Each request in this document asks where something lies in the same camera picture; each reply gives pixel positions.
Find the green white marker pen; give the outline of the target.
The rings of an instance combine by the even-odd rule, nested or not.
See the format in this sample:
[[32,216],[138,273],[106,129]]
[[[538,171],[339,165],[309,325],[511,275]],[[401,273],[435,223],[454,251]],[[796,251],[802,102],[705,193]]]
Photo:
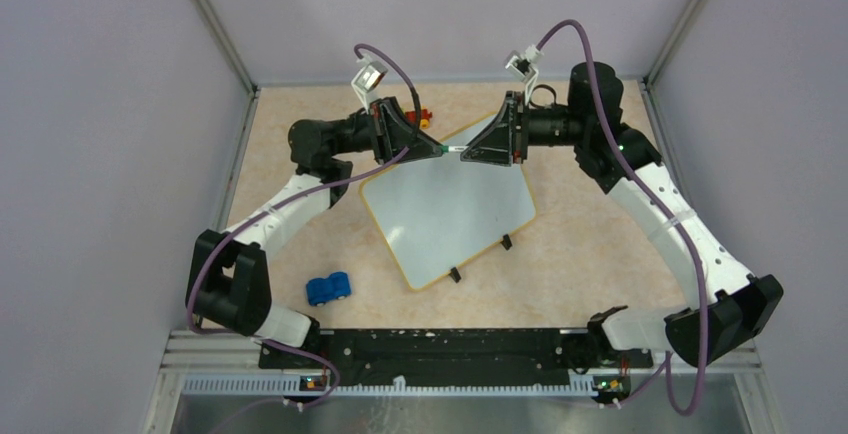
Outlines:
[[468,146],[465,145],[442,145],[441,151],[443,153],[462,153],[468,149]]

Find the yellow-framed whiteboard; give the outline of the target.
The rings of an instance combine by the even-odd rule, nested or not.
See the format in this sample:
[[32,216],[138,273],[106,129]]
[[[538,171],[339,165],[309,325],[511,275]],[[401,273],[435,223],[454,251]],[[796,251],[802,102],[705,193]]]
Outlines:
[[463,162],[455,152],[391,167],[359,194],[413,291],[454,275],[537,215],[519,165]]

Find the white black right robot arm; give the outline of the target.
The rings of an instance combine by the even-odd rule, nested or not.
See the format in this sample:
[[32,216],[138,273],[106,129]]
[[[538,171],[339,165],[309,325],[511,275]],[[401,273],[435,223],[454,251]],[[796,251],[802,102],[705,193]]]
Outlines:
[[668,351],[705,367],[756,337],[784,290],[773,275],[755,275],[710,232],[671,179],[648,137],[622,120],[623,82],[604,63],[594,69],[605,118],[596,112],[589,69],[571,70],[563,104],[533,105],[509,91],[494,120],[468,142],[464,162],[510,167],[532,146],[571,147],[580,169],[645,234],[677,280],[682,307],[613,307],[593,315],[589,358],[612,366],[627,350]]

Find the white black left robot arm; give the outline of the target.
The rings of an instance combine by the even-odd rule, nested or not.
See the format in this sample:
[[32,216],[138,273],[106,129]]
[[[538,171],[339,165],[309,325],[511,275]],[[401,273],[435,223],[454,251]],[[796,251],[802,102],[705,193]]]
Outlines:
[[269,261],[313,218],[330,210],[357,181],[342,155],[370,151],[380,169],[437,158],[445,147],[416,129],[393,97],[340,120],[296,121],[288,132],[296,170],[286,185],[245,220],[195,241],[185,304],[187,317],[219,331],[270,339],[297,367],[319,358],[314,318],[273,301]]

